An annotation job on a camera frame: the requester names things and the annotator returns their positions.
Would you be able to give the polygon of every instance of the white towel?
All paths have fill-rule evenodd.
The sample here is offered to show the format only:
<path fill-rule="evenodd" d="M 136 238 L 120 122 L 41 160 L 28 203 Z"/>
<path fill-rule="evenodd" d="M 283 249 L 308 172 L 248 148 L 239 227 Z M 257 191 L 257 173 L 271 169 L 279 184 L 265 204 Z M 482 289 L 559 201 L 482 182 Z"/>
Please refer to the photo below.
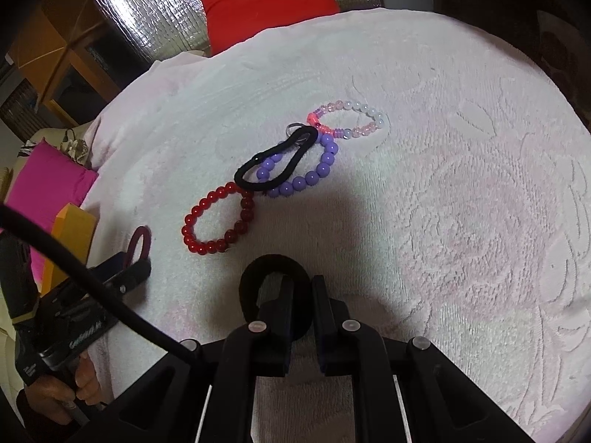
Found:
<path fill-rule="evenodd" d="M 386 126 L 339 140 L 314 188 L 257 196 L 249 233 L 225 254 L 189 253 L 190 208 L 288 123 L 338 99 L 382 110 Z M 156 68 L 99 122 L 90 261 L 149 226 L 152 276 L 127 302 L 172 337 L 208 343 L 243 324 L 240 274 L 282 253 L 383 335 L 431 339 L 537 442 L 555 441 L 590 401 L 591 136 L 509 44 L 432 13 L 317 18 Z M 323 122 L 368 119 L 340 111 Z M 312 147 L 298 174 L 320 153 Z M 197 238 L 221 238 L 238 213 L 236 196 L 216 203 Z M 294 346 L 285 380 L 259 379 L 256 442 L 354 441 L 348 382 L 321 379 L 311 343 Z M 102 348 L 115 396 L 162 355 L 122 325 Z"/>

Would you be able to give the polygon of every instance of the purple beaded bracelet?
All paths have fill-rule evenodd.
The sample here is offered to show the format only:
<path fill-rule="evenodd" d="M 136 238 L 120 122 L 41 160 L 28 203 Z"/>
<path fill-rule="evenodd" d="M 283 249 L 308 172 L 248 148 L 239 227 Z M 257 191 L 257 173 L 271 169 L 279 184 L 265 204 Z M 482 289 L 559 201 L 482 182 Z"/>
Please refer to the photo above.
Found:
<path fill-rule="evenodd" d="M 270 198 L 277 198 L 279 195 L 291 196 L 294 191 L 302 191 L 307 186 L 314 186 L 320 181 L 320 178 L 325 178 L 330 174 L 330 167 L 335 162 L 335 155 L 339 152 L 339 145 L 335 143 L 335 139 L 330 134 L 318 134 L 319 143 L 324 146 L 324 153 L 320 157 L 320 163 L 316 166 L 315 171 L 308 171 L 305 176 L 295 177 L 291 183 L 289 181 L 283 182 L 279 187 L 267 191 L 267 196 Z M 275 168 L 275 163 L 279 163 L 282 154 L 273 155 L 265 159 L 259 168 L 256 170 L 256 177 L 259 182 L 264 182 L 269 179 L 270 171 Z"/>

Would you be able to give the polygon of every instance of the human hand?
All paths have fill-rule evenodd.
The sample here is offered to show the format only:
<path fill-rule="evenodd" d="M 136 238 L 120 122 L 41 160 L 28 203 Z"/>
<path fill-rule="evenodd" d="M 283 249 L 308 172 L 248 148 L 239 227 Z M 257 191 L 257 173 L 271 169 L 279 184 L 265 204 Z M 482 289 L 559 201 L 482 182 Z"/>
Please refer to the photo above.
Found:
<path fill-rule="evenodd" d="M 96 377 L 95 366 L 86 351 L 80 354 L 74 378 L 78 386 L 76 394 L 66 383 L 50 375 L 43 375 L 31 386 L 25 386 L 25 395 L 31 409 L 55 423 L 67 425 L 72 421 L 72 417 L 62 406 L 62 402 L 73 402 L 75 397 L 78 397 L 87 405 L 100 403 L 100 383 Z"/>

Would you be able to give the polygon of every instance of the pink and white beaded bracelet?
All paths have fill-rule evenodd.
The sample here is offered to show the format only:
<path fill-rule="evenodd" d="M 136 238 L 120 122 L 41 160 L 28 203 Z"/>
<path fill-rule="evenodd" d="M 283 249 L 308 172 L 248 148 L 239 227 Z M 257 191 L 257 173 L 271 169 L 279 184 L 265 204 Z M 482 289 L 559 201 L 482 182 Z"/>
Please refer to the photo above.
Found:
<path fill-rule="evenodd" d="M 326 113 L 332 113 L 336 110 L 354 110 L 360 113 L 365 113 L 368 117 L 370 117 L 373 121 L 368 123 L 365 126 L 356 126 L 353 129 L 350 128 L 332 128 L 327 127 L 326 125 L 321 124 L 320 118 L 325 115 Z M 314 126 L 318 129 L 321 133 L 328 133 L 332 135 L 334 138 L 343 138 L 348 140 L 349 138 L 359 138 L 360 136 L 367 136 L 372 134 L 374 131 L 383 128 L 384 125 L 385 115 L 377 111 L 375 108 L 370 108 L 369 106 L 361 103 L 361 102 L 342 102 L 342 100 L 337 100 L 336 103 L 329 103 L 328 105 L 323 105 L 320 108 L 315 109 L 312 113 L 308 114 L 308 118 L 306 121 L 308 124 Z"/>

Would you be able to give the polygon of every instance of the black cable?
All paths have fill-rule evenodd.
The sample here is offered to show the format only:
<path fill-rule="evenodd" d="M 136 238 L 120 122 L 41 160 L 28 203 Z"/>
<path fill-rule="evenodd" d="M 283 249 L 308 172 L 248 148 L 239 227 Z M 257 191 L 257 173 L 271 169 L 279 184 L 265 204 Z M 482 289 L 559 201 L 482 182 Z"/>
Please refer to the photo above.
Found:
<path fill-rule="evenodd" d="M 253 183 L 251 181 L 246 181 L 244 179 L 244 175 L 247 171 L 249 171 L 255 165 L 259 165 L 263 162 L 265 158 L 272 157 L 277 153 L 282 153 L 284 150 L 291 148 L 296 144 L 298 140 L 304 140 L 302 136 L 307 135 L 304 143 L 298 148 L 298 151 L 295 152 L 295 155 L 291 158 L 285 169 L 272 180 L 266 181 L 264 183 Z M 313 126 L 303 126 L 302 128 L 298 128 L 294 131 L 291 136 L 282 141 L 279 144 L 276 144 L 272 148 L 265 150 L 264 152 L 257 153 L 254 157 L 250 158 L 243 166 L 241 166 L 236 173 L 234 174 L 234 181 L 236 184 L 241 188 L 247 191 L 268 191 L 273 188 L 277 188 L 280 184 L 287 181 L 287 179 L 291 176 L 291 174 L 296 169 L 297 164 L 300 162 L 302 157 L 305 155 L 306 151 L 308 151 L 311 146 L 316 142 L 318 139 L 318 130 Z"/>
<path fill-rule="evenodd" d="M 111 295 L 103 284 L 64 245 L 20 213 L 11 210 L 4 204 L 0 204 L 0 228 L 10 231 L 14 236 L 28 243 L 57 264 L 63 272 L 72 277 L 73 281 L 84 288 L 97 303 L 135 333 L 190 365 L 197 363 L 194 353 L 148 323 L 144 318 L 125 306 L 125 303 Z"/>

